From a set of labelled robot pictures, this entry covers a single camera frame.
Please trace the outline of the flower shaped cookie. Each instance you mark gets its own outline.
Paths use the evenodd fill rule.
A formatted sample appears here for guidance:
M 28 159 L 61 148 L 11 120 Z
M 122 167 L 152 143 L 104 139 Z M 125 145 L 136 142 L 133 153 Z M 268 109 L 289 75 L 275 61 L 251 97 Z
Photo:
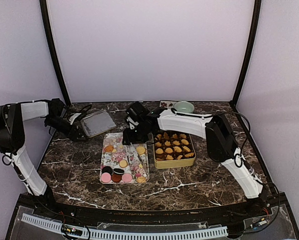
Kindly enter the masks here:
M 175 133 L 175 134 L 172 135 L 172 138 L 173 138 L 173 139 L 177 139 L 177 138 L 178 138 L 178 135 Z
M 168 140 L 170 138 L 170 136 L 169 136 L 169 134 L 167 132 L 165 132 L 163 134 L 163 138 L 166 139 L 166 140 Z

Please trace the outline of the floral cookie tray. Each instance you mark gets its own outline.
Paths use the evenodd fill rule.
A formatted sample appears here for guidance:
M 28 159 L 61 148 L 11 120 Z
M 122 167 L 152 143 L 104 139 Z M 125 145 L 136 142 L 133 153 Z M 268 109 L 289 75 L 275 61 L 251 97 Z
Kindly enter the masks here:
M 120 133 L 107 133 L 103 139 L 102 146 L 102 155 L 100 161 L 100 174 L 99 181 L 102 184 L 139 184 L 136 179 L 137 177 L 145 177 L 146 182 L 150 179 L 149 172 L 149 158 L 148 158 L 148 148 L 145 143 L 133 144 L 138 152 L 139 156 L 142 159 L 143 169 L 140 169 L 139 172 L 134 173 L 131 169 L 132 164 L 129 163 L 127 155 L 127 145 L 123 145 L 123 134 Z M 122 180 L 119 183 L 114 183 L 112 180 L 108 183 L 101 182 L 102 168 L 105 166 L 110 166 L 113 169 L 119 168 L 124 170 L 124 173 L 129 173 L 133 176 L 131 182 L 123 182 Z

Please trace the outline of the silver tin lid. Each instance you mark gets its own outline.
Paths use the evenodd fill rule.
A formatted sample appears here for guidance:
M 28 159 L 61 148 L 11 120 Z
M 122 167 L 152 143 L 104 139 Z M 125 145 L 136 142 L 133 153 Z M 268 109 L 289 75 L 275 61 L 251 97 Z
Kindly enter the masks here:
M 88 138 L 93 138 L 117 127 L 113 116 L 105 109 L 85 116 L 80 123 Z

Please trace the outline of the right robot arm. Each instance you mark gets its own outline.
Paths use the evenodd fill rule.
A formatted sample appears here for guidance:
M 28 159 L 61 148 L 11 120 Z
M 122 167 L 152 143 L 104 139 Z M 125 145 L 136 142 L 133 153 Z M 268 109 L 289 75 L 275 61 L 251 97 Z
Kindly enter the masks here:
M 263 183 L 247 163 L 226 113 L 184 113 L 166 107 L 148 110 L 138 101 L 130 105 L 126 113 L 129 127 L 123 131 L 124 145 L 145 143 L 148 135 L 156 131 L 181 132 L 205 139 L 208 157 L 222 164 L 238 182 L 245 197 L 252 199 L 245 205 L 244 212 L 255 217 L 264 209 L 264 202 L 259 198 Z

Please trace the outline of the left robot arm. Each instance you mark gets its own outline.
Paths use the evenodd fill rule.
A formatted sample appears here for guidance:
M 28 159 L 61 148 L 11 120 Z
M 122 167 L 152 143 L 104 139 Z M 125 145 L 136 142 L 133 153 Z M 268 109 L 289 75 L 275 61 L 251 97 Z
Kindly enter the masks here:
M 27 191 L 35 196 L 45 198 L 40 209 L 49 218 L 60 214 L 60 206 L 54 203 L 53 192 L 48 184 L 38 174 L 30 160 L 25 146 L 24 122 L 43 119 L 46 127 L 52 127 L 74 142 L 87 140 L 84 130 L 76 124 L 87 115 L 90 106 L 73 113 L 68 119 L 62 117 L 65 104 L 59 98 L 51 100 L 34 100 L 0 105 L 0 152 L 2 159 L 8 161 L 16 171 Z

